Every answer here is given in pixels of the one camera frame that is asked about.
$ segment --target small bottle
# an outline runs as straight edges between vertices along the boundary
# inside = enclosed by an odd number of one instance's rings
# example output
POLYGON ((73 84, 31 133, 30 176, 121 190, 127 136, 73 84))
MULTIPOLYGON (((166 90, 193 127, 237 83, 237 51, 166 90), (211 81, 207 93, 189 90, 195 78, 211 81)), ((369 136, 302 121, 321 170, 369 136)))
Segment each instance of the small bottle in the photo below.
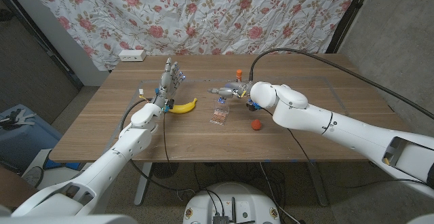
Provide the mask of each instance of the small bottle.
POLYGON ((241 70, 237 70, 237 80, 236 82, 241 82, 241 75, 243 74, 243 72, 241 70))

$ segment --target table surface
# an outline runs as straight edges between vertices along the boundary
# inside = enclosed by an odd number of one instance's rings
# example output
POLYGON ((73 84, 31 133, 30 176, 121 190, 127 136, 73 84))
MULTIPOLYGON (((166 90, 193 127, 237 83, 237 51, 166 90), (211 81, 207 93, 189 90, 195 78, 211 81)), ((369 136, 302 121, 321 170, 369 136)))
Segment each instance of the table surface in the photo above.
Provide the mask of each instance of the table surface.
MULTIPOLYGON (((357 72, 340 54, 321 54, 336 64, 357 72)), ((215 94, 208 88, 219 88, 235 80, 237 69, 248 78, 255 55, 173 56, 186 75, 175 96, 182 105, 197 98, 189 113, 165 115, 167 153, 172 162, 294 162, 307 160, 290 133, 273 122, 265 111, 251 112, 246 99, 229 101, 230 112, 224 126, 210 123, 215 94), (259 119, 262 128, 253 131, 250 123, 259 119)), ((144 62, 120 62, 95 93, 59 143, 50 153, 56 162, 92 162, 108 149, 119 134, 119 122, 125 110, 139 100, 138 88, 152 97, 168 56, 148 56, 144 62)), ((254 81, 285 83, 302 92, 309 103, 374 126, 408 131, 408 127, 389 108, 376 90, 368 84, 334 67, 299 54, 264 56, 254 70, 254 81)), ((132 110, 131 115, 142 105, 132 110)), ((134 160, 165 162, 163 120, 148 149, 134 160)), ((311 160, 364 160, 320 135, 294 130, 294 135, 311 160)))

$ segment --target floral curtain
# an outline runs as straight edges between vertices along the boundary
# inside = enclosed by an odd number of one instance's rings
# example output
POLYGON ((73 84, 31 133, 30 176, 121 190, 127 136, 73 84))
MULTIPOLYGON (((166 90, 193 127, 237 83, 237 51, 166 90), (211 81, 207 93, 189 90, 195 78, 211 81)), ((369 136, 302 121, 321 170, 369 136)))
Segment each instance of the floral curtain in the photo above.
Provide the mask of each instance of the floral curtain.
POLYGON ((41 0, 100 70, 148 55, 325 52, 351 0, 41 0))

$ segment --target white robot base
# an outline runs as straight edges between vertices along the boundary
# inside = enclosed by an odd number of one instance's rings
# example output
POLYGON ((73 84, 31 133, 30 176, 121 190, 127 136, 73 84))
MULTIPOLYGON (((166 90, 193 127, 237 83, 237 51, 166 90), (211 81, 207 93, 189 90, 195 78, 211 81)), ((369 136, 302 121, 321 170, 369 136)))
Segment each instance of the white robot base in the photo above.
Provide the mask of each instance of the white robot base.
POLYGON ((201 191, 188 202, 182 223, 280 223, 277 207, 271 198, 250 185, 216 183, 207 190, 216 203, 218 214, 210 195, 207 191, 201 191), (222 203, 212 192, 220 197, 222 203), (222 205, 225 217, 222 217, 222 205))

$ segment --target white robotic arm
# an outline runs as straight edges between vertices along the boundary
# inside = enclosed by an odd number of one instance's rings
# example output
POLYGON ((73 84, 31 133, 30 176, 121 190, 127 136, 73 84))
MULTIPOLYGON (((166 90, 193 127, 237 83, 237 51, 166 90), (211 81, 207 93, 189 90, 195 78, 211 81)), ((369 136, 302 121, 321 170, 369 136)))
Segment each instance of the white robotic arm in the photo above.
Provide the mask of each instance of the white robotic arm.
POLYGON ((102 194, 127 162, 149 146, 152 134, 157 131, 156 119, 168 110, 176 89, 185 79, 178 70, 177 62, 172 65, 169 58, 157 95, 133 114, 132 122, 122 130, 119 140, 83 174, 37 192, 12 217, 92 214, 102 194))
POLYGON ((303 94, 287 85, 260 81, 252 86, 250 97, 262 108, 276 106, 276 124, 314 132, 348 147, 396 179, 413 180, 404 183, 434 198, 434 138, 371 126, 310 105, 303 94))

